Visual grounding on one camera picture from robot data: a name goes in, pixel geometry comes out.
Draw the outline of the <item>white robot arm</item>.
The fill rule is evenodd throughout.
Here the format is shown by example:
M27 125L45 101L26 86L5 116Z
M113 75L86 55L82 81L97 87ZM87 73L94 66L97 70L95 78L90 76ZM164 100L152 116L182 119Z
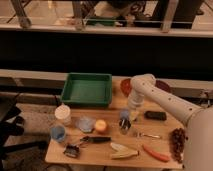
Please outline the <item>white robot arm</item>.
M130 109L139 107L147 97L185 126L184 171L213 171L213 106L202 108L157 88L152 74L136 75L130 84Z

